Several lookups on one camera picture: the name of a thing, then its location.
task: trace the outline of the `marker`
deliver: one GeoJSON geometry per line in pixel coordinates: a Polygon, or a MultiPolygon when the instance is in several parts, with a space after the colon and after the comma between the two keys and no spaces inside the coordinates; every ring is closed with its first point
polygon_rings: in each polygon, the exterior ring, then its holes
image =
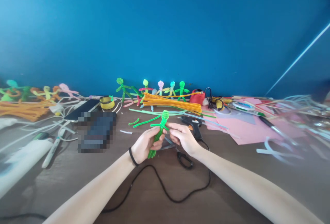
{"type": "Polygon", "coordinates": [[[241,109],[240,107],[234,106],[232,104],[227,104],[227,106],[230,107],[230,108],[232,108],[232,109],[240,110],[240,111],[243,111],[245,113],[249,113],[249,114],[252,114],[252,115],[255,115],[255,116],[262,116],[262,117],[265,117],[266,116],[262,112],[258,112],[258,111],[255,111],[255,110],[241,109]]]}
{"type": "Polygon", "coordinates": [[[42,168],[46,168],[49,165],[52,157],[54,156],[54,153],[56,151],[56,148],[58,147],[59,142],[61,141],[60,137],[63,136],[64,132],[65,132],[65,129],[64,128],[61,129],[61,131],[58,134],[58,137],[56,138],[53,146],[51,147],[49,153],[47,154],[47,157],[45,158],[45,161],[42,163],[42,166],[41,166],[42,168]]]}
{"type": "Polygon", "coordinates": [[[286,134],[284,134],[282,131],[280,131],[274,124],[272,124],[270,121],[268,121],[266,118],[264,117],[259,117],[260,120],[262,120],[262,122],[264,124],[266,124],[268,127],[270,127],[272,130],[274,130],[276,133],[278,133],[280,136],[282,136],[284,139],[290,141],[292,143],[292,145],[297,146],[297,143],[295,142],[294,139],[288,137],[286,134]]]}

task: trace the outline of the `pink paper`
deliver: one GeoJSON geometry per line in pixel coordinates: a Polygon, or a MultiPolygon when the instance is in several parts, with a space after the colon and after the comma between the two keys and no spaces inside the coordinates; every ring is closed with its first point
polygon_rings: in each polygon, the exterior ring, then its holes
{"type": "MultiPolygon", "coordinates": [[[[208,108],[203,106],[202,110],[208,110],[208,108]]],[[[207,114],[210,116],[216,116],[213,113],[207,114]]],[[[274,130],[266,126],[257,116],[254,116],[256,123],[255,125],[235,118],[211,118],[207,116],[203,116],[203,118],[228,127],[228,133],[232,136],[232,138],[238,145],[264,142],[267,136],[271,139],[278,139],[280,141],[283,141],[282,136],[280,136],[274,130]]],[[[272,120],[272,122],[274,123],[274,125],[278,126],[280,130],[282,130],[284,133],[288,134],[292,138],[304,136],[304,133],[299,128],[290,125],[285,120],[272,120]]],[[[224,131],[222,128],[216,127],[214,124],[211,124],[209,122],[206,122],[206,124],[207,128],[210,130],[224,131]]]]}

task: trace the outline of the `black cable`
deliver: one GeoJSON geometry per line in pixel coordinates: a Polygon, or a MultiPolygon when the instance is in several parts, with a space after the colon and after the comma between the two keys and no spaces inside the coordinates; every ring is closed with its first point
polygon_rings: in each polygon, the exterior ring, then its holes
{"type": "MultiPolygon", "coordinates": [[[[209,146],[203,141],[201,140],[200,142],[204,143],[207,147],[208,150],[210,150],[209,146]]],[[[199,189],[196,189],[196,190],[193,190],[192,192],[190,192],[188,195],[186,195],[184,198],[182,198],[181,200],[175,200],[173,199],[169,194],[168,192],[166,191],[165,189],[165,185],[163,184],[163,181],[161,180],[156,168],[153,166],[153,165],[146,165],[145,167],[143,167],[141,169],[141,171],[139,171],[139,173],[135,176],[135,178],[133,179],[133,181],[131,182],[131,185],[124,197],[124,199],[120,202],[120,204],[118,204],[116,207],[112,208],[112,209],[107,209],[107,210],[102,210],[101,214],[104,214],[104,213],[110,213],[110,212],[113,212],[115,211],[116,209],[118,209],[126,200],[126,198],[128,197],[128,194],[130,193],[131,189],[132,189],[132,186],[133,186],[133,183],[134,181],[137,179],[137,177],[144,171],[144,169],[146,169],[147,167],[151,167],[152,169],[154,169],[154,172],[156,173],[156,176],[159,180],[159,182],[161,183],[161,186],[163,188],[163,191],[164,193],[166,194],[166,196],[168,197],[168,199],[171,201],[171,202],[174,202],[174,203],[182,203],[184,202],[185,200],[187,200],[191,195],[193,195],[194,193],[196,192],[199,192],[199,191],[202,191],[202,190],[205,190],[211,183],[211,171],[210,169],[208,169],[209,171],[209,181],[207,182],[207,184],[202,187],[202,188],[199,188],[199,189]]],[[[37,213],[26,213],[26,214],[19,214],[19,215],[13,215],[13,216],[3,216],[3,217],[0,217],[0,221],[3,221],[3,220],[13,220],[13,219],[17,219],[17,218],[28,218],[28,217],[33,217],[33,218],[38,218],[38,219],[41,219],[41,220],[46,220],[48,217],[44,216],[44,215],[41,215],[41,214],[37,214],[37,213]]]]}
{"type": "MultiPolygon", "coordinates": [[[[208,146],[203,140],[201,140],[200,142],[204,143],[204,144],[206,145],[207,149],[210,150],[209,146],[208,146]]],[[[190,192],[188,195],[186,195],[186,196],[185,196],[184,198],[182,198],[181,200],[175,200],[175,199],[173,199],[173,198],[168,194],[168,192],[166,191],[165,186],[164,186],[164,184],[163,184],[163,181],[161,180],[161,178],[160,178],[160,176],[159,176],[159,174],[158,174],[156,168],[155,168],[153,165],[146,165],[146,166],[143,167],[143,168],[141,169],[141,171],[139,171],[139,173],[134,177],[134,179],[133,179],[133,181],[131,182],[131,185],[130,185],[130,187],[129,187],[129,189],[128,189],[128,191],[127,191],[127,193],[126,193],[124,199],[123,199],[123,200],[122,200],[122,201],[121,201],[116,207],[114,207],[114,208],[112,208],[112,209],[102,210],[101,214],[113,212],[113,211],[115,211],[116,209],[118,209],[118,208],[119,208],[119,207],[125,202],[126,198],[128,197],[128,194],[130,193],[130,191],[131,191],[131,189],[132,189],[133,183],[135,182],[135,180],[137,179],[137,177],[141,174],[141,172],[143,172],[144,169],[146,169],[147,167],[151,167],[152,169],[154,169],[154,172],[156,173],[156,176],[157,176],[159,182],[161,183],[161,186],[162,186],[162,188],[163,188],[163,191],[164,191],[165,195],[167,196],[167,198],[168,198],[171,202],[174,202],[174,203],[182,203],[182,202],[184,202],[184,201],[187,200],[192,194],[194,194],[194,193],[196,193],[196,192],[199,192],[199,191],[202,191],[202,190],[205,190],[205,189],[210,185],[210,183],[211,183],[211,171],[210,171],[210,169],[208,169],[208,171],[209,171],[209,181],[207,182],[207,184],[206,184],[204,187],[199,188],[199,189],[196,189],[196,190],[193,190],[192,192],[190,192]]]]}
{"type": "Polygon", "coordinates": [[[217,98],[213,97],[213,96],[212,96],[212,90],[211,90],[210,87],[206,87],[206,88],[205,88],[205,91],[204,91],[204,92],[205,92],[205,95],[206,95],[206,90],[207,90],[207,89],[210,90],[210,96],[209,96],[209,97],[206,96],[206,99],[207,99],[207,101],[209,102],[209,106],[208,106],[208,108],[209,108],[209,109],[222,110],[222,109],[224,108],[224,103],[223,103],[223,101],[221,100],[222,96],[217,97],[217,98]],[[216,101],[217,101],[217,100],[219,100],[219,101],[222,102],[222,107],[221,107],[221,108],[217,108],[217,104],[216,104],[216,101]]]}
{"type": "Polygon", "coordinates": [[[27,217],[33,217],[41,220],[46,220],[47,217],[41,214],[37,213],[26,213],[26,214],[19,214],[19,215],[13,215],[13,216],[2,216],[0,217],[0,221],[5,221],[5,220],[13,220],[17,218],[27,218],[27,217]]]}

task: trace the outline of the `phone screen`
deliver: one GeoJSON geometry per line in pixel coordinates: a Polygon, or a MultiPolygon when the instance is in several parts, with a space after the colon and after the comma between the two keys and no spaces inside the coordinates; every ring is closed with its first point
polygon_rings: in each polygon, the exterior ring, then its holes
{"type": "Polygon", "coordinates": [[[100,101],[98,99],[90,99],[67,115],[64,119],[77,122],[79,117],[83,117],[86,112],[93,111],[99,104],[100,101]]]}

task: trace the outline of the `tape roll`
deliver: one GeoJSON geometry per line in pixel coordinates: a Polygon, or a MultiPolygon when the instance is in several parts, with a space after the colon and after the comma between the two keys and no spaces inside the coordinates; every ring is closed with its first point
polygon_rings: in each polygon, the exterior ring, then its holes
{"type": "Polygon", "coordinates": [[[252,105],[248,105],[246,103],[241,103],[241,102],[232,102],[232,104],[237,107],[237,108],[240,108],[240,109],[243,109],[243,110],[254,110],[254,107],[252,105]]]}

